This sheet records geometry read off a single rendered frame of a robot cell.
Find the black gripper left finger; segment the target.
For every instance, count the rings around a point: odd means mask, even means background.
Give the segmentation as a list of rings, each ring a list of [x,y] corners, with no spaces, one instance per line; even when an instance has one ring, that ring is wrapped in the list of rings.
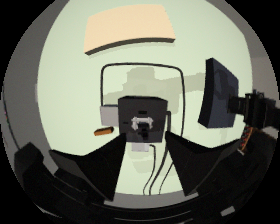
[[[121,133],[85,156],[59,152],[56,149],[49,149],[49,153],[57,167],[84,178],[97,193],[105,198],[105,201],[112,202],[117,179],[120,176],[126,141],[126,133]]]

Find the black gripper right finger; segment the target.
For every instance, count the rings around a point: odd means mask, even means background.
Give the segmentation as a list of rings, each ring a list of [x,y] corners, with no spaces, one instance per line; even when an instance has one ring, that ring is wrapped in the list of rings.
[[[235,138],[221,146],[207,148],[169,131],[164,138],[185,197],[197,193],[196,188],[210,176],[217,163],[236,151],[241,142],[241,138]]]

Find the orange-brown rectangular bar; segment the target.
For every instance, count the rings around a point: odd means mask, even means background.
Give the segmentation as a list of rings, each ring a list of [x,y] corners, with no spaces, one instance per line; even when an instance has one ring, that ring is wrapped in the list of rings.
[[[107,133],[112,133],[114,132],[114,127],[106,127],[106,128],[97,128],[96,131],[94,132],[95,136],[104,136],[104,134],[107,134]]]

